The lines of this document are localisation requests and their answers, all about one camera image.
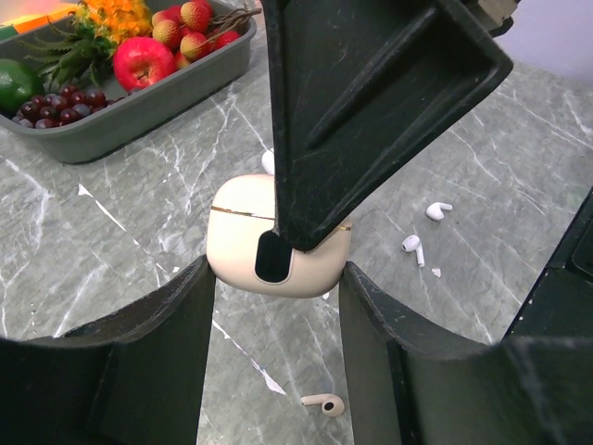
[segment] red grape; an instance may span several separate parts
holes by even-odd
[[[68,99],[66,97],[62,97],[61,95],[57,95],[52,100],[52,107],[54,107],[57,111],[63,111],[69,108]]]
[[[35,128],[45,130],[46,128],[54,128],[55,124],[49,119],[40,119],[35,123]]]
[[[86,92],[86,103],[91,107],[103,107],[106,103],[105,93],[96,88],[91,88]]]
[[[72,105],[83,104],[86,101],[86,95],[82,91],[75,91],[70,96],[70,103]]]
[[[80,114],[82,119],[91,115],[91,109],[85,104],[76,104],[74,107],[72,107],[72,109]]]
[[[19,122],[19,125],[22,125],[23,127],[27,127],[27,128],[33,128],[33,123],[31,121],[29,121],[28,119],[21,119]]]
[[[64,85],[59,89],[59,95],[61,95],[62,97],[66,97],[67,99],[70,99],[72,93],[77,91],[79,90],[78,87],[76,87],[75,85]]]
[[[44,105],[44,97],[42,95],[34,95],[31,98],[31,102],[37,104],[39,107]]]
[[[72,108],[66,108],[60,113],[59,118],[66,125],[77,121],[81,118],[81,115]]]
[[[59,113],[53,107],[43,107],[41,108],[41,111],[39,111],[39,116],[42,119],[55,120],[59,116]]]
[[[39,106],[34,102],[25,102],[22,104],[22,107],[20,107],[20,111],[22,111],[23,116],[30,121],[37,121],[39,116]]]
[[[52,105],[52,100],[54,100],[54,97],[57,97],[57,95],[50,93],[49,95],[45,95],[44,97],[44,104],[46,104],[47,106]]]

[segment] marble countertop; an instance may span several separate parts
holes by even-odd
[[[249,72],[98,162],[59,165],[0,130],[0,335],[58,336],[163,285],[205,252],[208,208],[272,147],[262,19]],[[592,185],[593,90],[517,66],[484,103],[353,214],[350,258],[464,336],[499,340]],[[434,201],[455,209],[441,223]],[[426,267],[400,249],[423,239]],[[337,295],[218,285],[200,444],[352,444]]]

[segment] black plastic part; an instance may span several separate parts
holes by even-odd
[[[282,283],[290,274],[293,248],[272,231],[259,237],[256,275],[266,283]]]
[[[215,276],[164,287],[61,338],[0,338],[0,442],[195,445]]]
[[[264,0],[276,232],[309,251],[512,63],[459,0]]]
[[[509,327],[514,336],[593,337],[593,188]]]
[[[347,263],[339,287],[357,445],[593,443],[593,339],[488,347],[431,323]]]

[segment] beige earbud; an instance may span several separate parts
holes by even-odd
[[[328,417],[337,417],[344,412],[344,402],[335,394],[318,394],[303,397],[301,403],[305,406],[321,405],[322,412]]]

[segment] gray plastic tray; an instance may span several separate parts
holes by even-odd
[[[232,7],[216,1],[210,3],[216,14],[233,10]],[[179,5],[180,1],[147,0],[146,4],[153,12],[157,12]],[[63,28],[65,24],[66,21],[61,20],[57,26]],[[151,87],[68,126],[36,130],[22,127],[2,115],[0,124],[60,162],[76,164],[99,159],[244,74],[249,65],[250,41],[256,30],[256,23],[251,19],[243,30],[245,33],[232,44]],[[34,42],[34,35],[47,41],[55,39],[48,27],[15,36],[0,43],[0,58],[21,60],[34,66],[29,60],[24,60],[26,50],[18,44],[19,40]],[[126,96],[115,79],[105,82],[101,87],[107,98]]]

